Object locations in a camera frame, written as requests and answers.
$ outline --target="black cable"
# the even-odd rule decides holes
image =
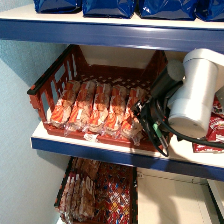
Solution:
[[[146,126],[146,132],[148,134],[149,140],[152,142],[153,146],[156,148],[156,150],[158,152],[160,152],[163,156],[168,157],[169,156],[169,150],[168,150],[168,148],[164,148],[165,151],[166,151],[166,153],[164,153],[163,150],[161,150],[158,147],[158,145],[156,144],[156,142],[155,142],[155,140],[153,138],[152,133],[155,133],[155,131],[154,131],[153,127],[152,127],[152,124],[149,123],[149,121],[150,122],[153,122],[153,120],[152,120],[151,115],[148,114],[148,113],[146,113],[146,120],[147,120],[147,122],[144,121],[144,123],[145,123],[145,126]]]
[[[171,133],[175,134],[177,137],[181,138],[181,139],[184,139],[186,141],[189,141],[189,142],[193,142],[193,143],[196,143],[196,144],[199,144],[199,145],[206,145],[206,146],[210,146],[210,147],[215,147],[215,148],[222,148],[224,149],[224,144],[222,143],[217,143],[217,142],[208,142],[208,141],[203,141],[203,140],[199,140],[199,139],[196,139],[196,138],[191,138],[191,137],[188,137],[186,135],[183,135],[177,131],[175,131],[173,128],[171,128],[168,124],[166,124],[166,122],[163,121],[163,117],[160,115],[160,113],[158,112],[158,108],[160,107],[159,105],[159,102],[158,100],[155,100],[153,103],[153,108],[156,112],[156,115],[159,119],[159,121],[164,125],[164,127]]]
[[[168,157],[168,156],[169,156],[169,150],[165,148],[166,153],[164,153],[163,150],[161,150],[161,149],[157,146],[156,142],[155,142],[154,139],[153,139],[153,136],[152,136],[151,132],[150,132],[149,129],[148,129],[148,123],[146,122],[145,124],[147,125],[147,128],[145,128],[144,130],[146,131],[146,133],[147,133],[147,135],[148,135],[148,138],[149,138],[149,140],[152,142],[153,146],[154,146],[154,147],[156,148],[156,150],[157,150],[158,152],[160,152],[162,155],[164,155],[165,157]]]

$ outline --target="shelving unit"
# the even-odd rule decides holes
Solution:
[[[224,54],[224,23],[83,18],[37,14],[33,4],[0,13],[0,39],[189,52],[207,48]],[[193,153],[173,137],[170,157],[159,153],[48,135],[40,123],[32,148],[105,162],[224,181],[224,154]]]
[[[224,23],[83,18],[78,14],[37,14],[34,5],[0,13],[0,38],[48,43],[118,46],[224,53]]]

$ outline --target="white wall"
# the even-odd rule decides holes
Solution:
[[[28,3],[0,0],[0,11]],[[69,157],[31,149],[39,116],[26,92],[64,48],[0,40],[0,224],[57,222],[53,205]]]

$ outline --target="snack bag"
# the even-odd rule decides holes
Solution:
[[[81,131],[89,122],[92,112],[95,88],[96,84],[93,81],[84,82],[81,85],[78,97],[71,112],[71,116],[66,125],[65,135],[68,131]]]
[[[90,131],[101,134],[104,122],[108,116],[110,94],[110,84],[97,83],[93,112],[91,114],[89,125],[87,127],[87,129],[89,129]]]
[[[121,128],[121,123],[125,112],[125,98],[127,89],[123,86],[114,86],[112,89],[112,97],[110,100],[109,115],[104,125],[105,134],[118,137]]]
[[[125,138],[132,139],[135,145],[139,145],[141,140],[142,126],[138,119],[134,117],[131,107],[139,100],[142,102],[145,98],[145,90],[140,87],[132,88],[124,115],[124,121],[121,126],[121,135]]]
[[[224,119],[219,115],[213,114],[211,115],[209,122],[209,129],[205,139],[208,142],[220,142],[224,143]],[[206,145],[198,145],[193,143],[194,152],[222,152],[223,149],[215,148]]]
[[[81,203],[79,207],[79,221],[85,221],[94,217],[95,210],[95,184],[86,176],[82,181]]]
[[[79,89],[80,83],[77,81],[68,81],[66,83],[62,96],[55,105],[50,118],[50,123],[53,126],[62,128],[68,121]]]

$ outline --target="red package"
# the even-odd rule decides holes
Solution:
[[[121,135],[125,138],[132,139],[135,145],[140,144],[142,126],[138,119],[134,117],[131,107],[139,100],[144,101],[145,90],[140,87],[132,88],[129,94],[129,99],[124,115],[124,121],[121,126]]]
[[[224,143],[224,119],[221,118],[219,115],[212,113],[209,122],[209,129],[205,138],[209,142]],[[194,152],[221,152],[224,149],[193,144],[193,150]]]
[[[105,133],[113,137],[118,137],[121,128],[121,123],[125,112],[125,98],[127,89],[123,86],[114,86],[110,100],[109,115],[104,125]]]
[[[66,125],[66,132],[82,130],[89,122],[90,114],[92,112],[95,88],[96,83],[93,81],[84,82],[81,85],[78,97],[71,112],[71,116]]]
[[[52,125],[60,128],[68,121],[79,89],[80,83],[77,81],[68,81],[66,83],[62,97],[58,100],[52,112],[50,119]]]
[[[89,125],[87,129],[92,132],[102,132],[104,122],[108,116],[108,107],[110,102],[111,85],[97,83],[96,95],[93,105]]]

